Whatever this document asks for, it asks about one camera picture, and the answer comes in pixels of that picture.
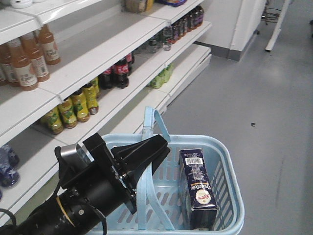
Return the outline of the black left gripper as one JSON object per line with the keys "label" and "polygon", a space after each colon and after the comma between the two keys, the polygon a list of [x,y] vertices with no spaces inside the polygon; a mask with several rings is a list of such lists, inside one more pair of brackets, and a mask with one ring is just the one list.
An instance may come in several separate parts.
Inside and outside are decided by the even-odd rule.
{"label": "black left gripper", "polygon": [[114,147],[111,149],[113,157],[98,133],[84,140],[83,144],[94,161],[71,180],[69,188],[61,196],[61,202],[68,207],[88,204],[99,209],[104,215],[109,215],[122,204],[132,214],[137,209],[135,196],[124,188],[116,177],[113,158],[115,169],[125,171],[128,181],[135,188],[149,164],[152,164],[154,174],[170,153],[168,141],[161,135]]}

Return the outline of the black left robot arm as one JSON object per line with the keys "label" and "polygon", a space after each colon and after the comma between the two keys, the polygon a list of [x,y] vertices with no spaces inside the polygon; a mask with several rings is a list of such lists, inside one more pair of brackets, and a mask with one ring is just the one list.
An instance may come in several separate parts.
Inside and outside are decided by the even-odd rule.
{"label": "black left robot arm", "polygon": [[146,140],[108,149],[99,134],[84,141],[93,157],[89,164],[75,154],[66,156],[55,148],[59,162],[58,187],[21,224],[3,225],[3,235],[84,235],[101,223],[107,229],[106,218],[121,205],[130,213],[137,211],[137,183],[148,166],[157,169],[169,154],[167,140],[155,135]]}

